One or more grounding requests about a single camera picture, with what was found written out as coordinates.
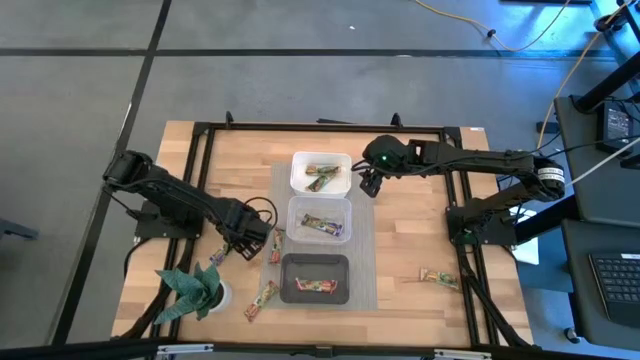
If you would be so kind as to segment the black desk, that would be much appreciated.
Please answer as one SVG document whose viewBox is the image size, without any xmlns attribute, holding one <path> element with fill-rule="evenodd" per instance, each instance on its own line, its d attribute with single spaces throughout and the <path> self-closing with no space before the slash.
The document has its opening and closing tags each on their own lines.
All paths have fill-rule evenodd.
<svg viewBox="0 0 640 360">
<path fill-rule="evenodd" d="M 592 253 L 640 253 L 640 229 L 572 220 L 561 223 L 573 284 L 575 329 L 589 343 L 640 351 L 640 328 L 609 320 L 591 269 Z"/>
<path fill-rule="evenodd" d="M 568 97 L 555 99 L 554 106 L 581 218 L 640 228 L 640 169 L 624 168 L 595 147 L 595 114 L 577 111 Z"/>
</svg>

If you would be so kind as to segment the black table frame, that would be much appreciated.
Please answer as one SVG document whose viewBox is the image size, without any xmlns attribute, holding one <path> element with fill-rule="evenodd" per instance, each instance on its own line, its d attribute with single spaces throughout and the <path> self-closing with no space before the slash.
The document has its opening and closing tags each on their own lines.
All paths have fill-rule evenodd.
<svg viewBox="0 0 640 360">
<path fill-rule="evenodd" d="M 395 133 L 392 126 L 346 124 L 218 124 L 199 137 L 193 129 L 190 122 L 168 122 L 156 154 L 158 164 L 175 176 L 192 164 L 196 175 L 206 176 L 207 192 L 242 200 L 266 196 L 272 166 L 290 162 L 298 151 L 359 159 L 375 137 Z M 372 201 L 375 293 L 370 310 L 347 304 L 287 307 L 272 299 L 248 320 L 245 310 L 261 291 L 261 274 L 268 267 L 269 254 L 262 251 L 249 261 L 232 255 L 223 262 L 221 276 L 232 288 L 225 310 L 204 319 L 188 315 L 176 325 L 159 327 L 158 334 L 196 343 L 334 349 L 467 348 L 473 338 L 487 341 L 487 319 L 480 306 L 474 307 L 476 321 L 469 324 L 461 291 L 419 278 L 423 267 L 458 272 L 444 211 L 450 203 L 462 202 L 464 189 L 486 197 L 497 185 L 493 176 L 479 173 L 406 177 L 383 185 Z"/>
</svg>

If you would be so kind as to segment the white plastic bin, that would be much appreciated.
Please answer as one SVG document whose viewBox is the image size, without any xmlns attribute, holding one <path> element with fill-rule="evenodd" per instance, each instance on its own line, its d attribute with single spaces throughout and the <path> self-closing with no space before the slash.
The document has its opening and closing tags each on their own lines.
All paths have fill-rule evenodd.
<svg viewBox="0 0 640 360">
<path fill-rule="evenodd" d="M 351 190 L 351 157 L 345 153 L 296 152 L 291 162 L 290 186 L 296 195 L 322 198 L 344 198 Z M 318 191 L 309 186 L 325 167 L 337 167 L 334 177 L 329 179 Z"/>
</svg>

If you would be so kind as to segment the black crossbar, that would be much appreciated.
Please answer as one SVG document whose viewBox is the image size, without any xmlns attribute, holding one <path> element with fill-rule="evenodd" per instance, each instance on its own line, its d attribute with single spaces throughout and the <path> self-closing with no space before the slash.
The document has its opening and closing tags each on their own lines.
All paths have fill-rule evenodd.
<svg viewBox="0 0 640 360">
<path fill-rule="evenodd" d="M 234 342 L 199 343 L 180 342 L 169 337 L 158 337 L 0 349 L 0 360 L 129 360 L 155 356 L 157 355 L 156 352 L 159 346 L 173 344 L 213 344 L 214 350 L 207 353 L 278 353 L 291 356 L 307 355 L 320 359 L 334 358 L 337 356 L 371 355 L 421 357 L 433 360 L 435 349 L 458 349 L 438 347 L 249 344 Z M 477 345 L 458 350 L 490 353 L 492 360 L 620 360 L 618 358 L 604 356 L 546 351 L 536 347 L 518 348 L 497 345 Z"/>
</svg>

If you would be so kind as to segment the white plant pot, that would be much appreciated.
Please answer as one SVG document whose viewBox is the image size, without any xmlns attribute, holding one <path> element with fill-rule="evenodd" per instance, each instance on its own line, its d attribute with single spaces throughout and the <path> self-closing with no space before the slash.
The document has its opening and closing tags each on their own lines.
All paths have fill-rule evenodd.
<svg viewBox="0 0 640 360">
<path fill-rule="evenodd" d="M 217 313 L 224 311 L 232 300 L 232 289 L 230 284 L 221 280 L 215 296 L 213 297 L 212 305 L 209 309 L 210 313 Z"/>
</svg>

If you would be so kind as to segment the green artificial plant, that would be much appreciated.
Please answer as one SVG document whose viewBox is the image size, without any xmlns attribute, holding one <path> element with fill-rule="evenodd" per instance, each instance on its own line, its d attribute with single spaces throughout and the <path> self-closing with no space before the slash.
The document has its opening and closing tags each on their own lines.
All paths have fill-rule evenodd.
<svg viewBox="0 0 640 360">
<path fill-rule="evenodd" d="M 197 320 L 201 320 L 222 299 L 221 279 L 214 265 L 203 270 L 197 263 L 192 274 L 179 269 L 157 270 L 156 274 L 180 298 L 158 314 L 154 325 L 164 324 L 193 312 L 196 313 Z"/>
</svg>

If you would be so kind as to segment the dark grey translucent bin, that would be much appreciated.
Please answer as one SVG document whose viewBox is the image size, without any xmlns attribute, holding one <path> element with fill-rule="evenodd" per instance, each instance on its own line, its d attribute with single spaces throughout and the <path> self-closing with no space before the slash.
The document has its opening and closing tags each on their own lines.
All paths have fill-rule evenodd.
<svg viewBox="0 0 640 360">
<path fill-rule="evenodd" d="M 295 279 L 337 280 L 332 293 L 301 292 Z M 350 299 L 349 260 L 340 254 L 290 253 L 281 260 L 280 299 L 286 304 L 345 305 Z"/>
</svg>

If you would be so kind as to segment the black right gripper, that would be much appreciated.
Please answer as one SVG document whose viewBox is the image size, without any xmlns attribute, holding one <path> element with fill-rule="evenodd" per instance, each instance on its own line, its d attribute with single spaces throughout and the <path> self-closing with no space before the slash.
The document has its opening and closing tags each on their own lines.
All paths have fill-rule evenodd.
<svg viewBox="0 0 640 360">
<path fill-rule="evenodd" d="M 368 164 L 360 169 L 360 175 L 363 178 L 360 189 L 367 196 L 373 198 L 379 193 L 384 178 L 393 177 L 395 172 L 394 168 L 387 164 Z"/>
</svg>

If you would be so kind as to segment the black keyboard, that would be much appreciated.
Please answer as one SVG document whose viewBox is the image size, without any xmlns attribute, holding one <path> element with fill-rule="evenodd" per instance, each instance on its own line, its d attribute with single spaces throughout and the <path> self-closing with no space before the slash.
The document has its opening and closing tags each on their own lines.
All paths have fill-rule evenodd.
<svg viewBox="0 0 640 360">
<path fill-rule="evenodd" d="M 640 328 L 640 253 L 592 253 L 589 261 L 607 318 Z"/>
</svg>

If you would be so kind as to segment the red-ended granola bar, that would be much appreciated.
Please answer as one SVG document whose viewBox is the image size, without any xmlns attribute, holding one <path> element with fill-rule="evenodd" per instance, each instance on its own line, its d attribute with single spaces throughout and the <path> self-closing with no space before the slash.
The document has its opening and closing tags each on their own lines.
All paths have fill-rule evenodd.
<svg viewBox="0 0 640 360">
<path fill-rule="evenodd" d="M 276 227 L 273 231 L 273 243 L 271 248 L 271 255 L 269 258 L 270 264 L 279 264 L 281 262 L 284 241 L 285 231 L 279 227 Z"/>
<path fill-rule="evenodd" d="M 296 287 L 301 292 L 318 292 L 332 294 L 338 285 L 337 280 L 295 279 Z"/>
<path fill-rule="evenodd" d="M 253 322 L 258 316 L 262 308 L 269 302 L 269 300 L 279 292 L 279 286 L 269 281 L 254 299 L 254 301 L 246 308 L 244 315 L 249 322 Z"/>
</svg>

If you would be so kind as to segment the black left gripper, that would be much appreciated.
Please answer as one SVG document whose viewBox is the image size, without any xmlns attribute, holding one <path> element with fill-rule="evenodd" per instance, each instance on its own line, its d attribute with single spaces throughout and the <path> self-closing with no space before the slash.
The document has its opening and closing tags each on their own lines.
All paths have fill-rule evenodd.
<svg viewBox="0 0 640 360">
<path fill-rule="evenodd" d="M 230 199 L 228 203 L 224 239 L 235 252 L 250 261 L 264 248 L 271 226 L 251 206 L 237 199 Z"/>
</svg>

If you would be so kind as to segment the clear plastic bin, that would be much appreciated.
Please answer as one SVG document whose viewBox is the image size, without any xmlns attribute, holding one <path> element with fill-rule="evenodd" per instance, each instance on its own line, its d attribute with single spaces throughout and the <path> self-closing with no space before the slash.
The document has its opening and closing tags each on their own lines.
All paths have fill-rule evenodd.
<svg viewBox="0 0 640 360">
<path fill-rule="evenodd" d="M 343 245 L 351 239 L 352 205 L 346 198 L 294 196 L 289 200 L 286 234 L 294 242 L 313 245 Z M 343 225 L 339 237 L 302 226 L 305 214 Z"/>
</svg>

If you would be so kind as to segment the silver bracket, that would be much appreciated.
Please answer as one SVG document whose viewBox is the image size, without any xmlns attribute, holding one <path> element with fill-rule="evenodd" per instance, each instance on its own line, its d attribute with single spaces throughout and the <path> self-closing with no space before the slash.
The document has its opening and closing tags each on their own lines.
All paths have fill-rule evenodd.
<svg viewBox="0 0 640 360">
<path fill-rule="evenodd" d="M 492 355 L 468 350 L 435 349 L 433 360 L 492 360 Z"/>
<path fill-rule="evenodd" d="M 161 345 L 157 348 L 157 355 L 182 355 L 194 353 L 207 353 L 214 350 L 213 344 L 173 344 Z"/>
</svg>

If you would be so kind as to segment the black electronic box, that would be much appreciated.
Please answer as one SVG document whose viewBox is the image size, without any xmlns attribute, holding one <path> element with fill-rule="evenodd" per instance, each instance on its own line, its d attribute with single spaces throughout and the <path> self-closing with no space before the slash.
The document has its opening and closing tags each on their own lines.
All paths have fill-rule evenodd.
<svg viewBox="0 0 640 360">
<path fill-rule="evenodd" d="M 621 101 L 607 101 L 597 109 L 596 148 L 613 154 L 632 141 L 635 117 Z"/>
</svg>

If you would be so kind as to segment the purple-ended granola bar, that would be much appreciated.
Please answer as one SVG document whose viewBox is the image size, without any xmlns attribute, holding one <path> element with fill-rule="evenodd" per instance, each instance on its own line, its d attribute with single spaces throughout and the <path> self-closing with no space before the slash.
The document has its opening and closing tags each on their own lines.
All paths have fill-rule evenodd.
<svg viewBox="0 0 640 360">
<path fill-rule="evenodd" d="M 343 232 L 342 224 L 331 222 L 324 218 L 317 218 L 317 217 L 311 216 L 310 214 L 304 215 L 301 221 L 301 225 L 327 233 L 335 237 L 339 237 Z"/>
<path fill-rule="evenodd" d="M 220 266 L 224 262 L 230 251 L 231 247 L 227 243 L 224 243 L 216 252 L 214 252 L 209 257 L 211 265 L 214 267 Z"/>
</svg>

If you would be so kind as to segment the black stand pole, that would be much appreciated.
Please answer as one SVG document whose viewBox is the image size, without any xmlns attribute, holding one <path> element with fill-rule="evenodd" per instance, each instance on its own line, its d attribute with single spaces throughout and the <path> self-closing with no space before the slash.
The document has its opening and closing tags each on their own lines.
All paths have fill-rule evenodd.
<svg viewBox="0 0 640 360">
<path fill-rule="evenodd" d="M 599 106 L 608 96 L 621 86 L 640 74 L 640 65 L 624 64 L 597 84 L 584 96 L 574 102 L 574 107 L 580 112 L 588 112 Z"/>
</svg>

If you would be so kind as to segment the grey woven mat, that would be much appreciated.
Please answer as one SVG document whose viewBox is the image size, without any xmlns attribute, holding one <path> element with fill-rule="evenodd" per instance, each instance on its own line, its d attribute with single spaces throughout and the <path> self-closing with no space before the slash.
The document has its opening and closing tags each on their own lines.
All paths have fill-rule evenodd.
<svg viewBox="0 0 640 360">
<path fill-rule="evenodd" d="M 352 205 L 351 239 L 343 245 L 300 244 L 286 234 L 289 200 L 296 196 L 289 184 L 291 166 L 277 163 L 271 169 L 269 198 L 277 206 L 278 227 L 285 231 L 282 258 L 290 253 L 340 254 L 349 260 L 350 299 L 345 305 L 286 304 L 280 299 L 280 290 L 270 302 L 276 309 L 314 309 L 343 311 L 372 311 L 378 308 L 376 285 L 375 224 L 373 200 L 359 189 L 351 189 L 344 197 Z M 281 262 L 270 264 L 273 239 L 269 239 L 262 251 L 260 288 L 269 281 L 280 287 Z"/>
</svg>

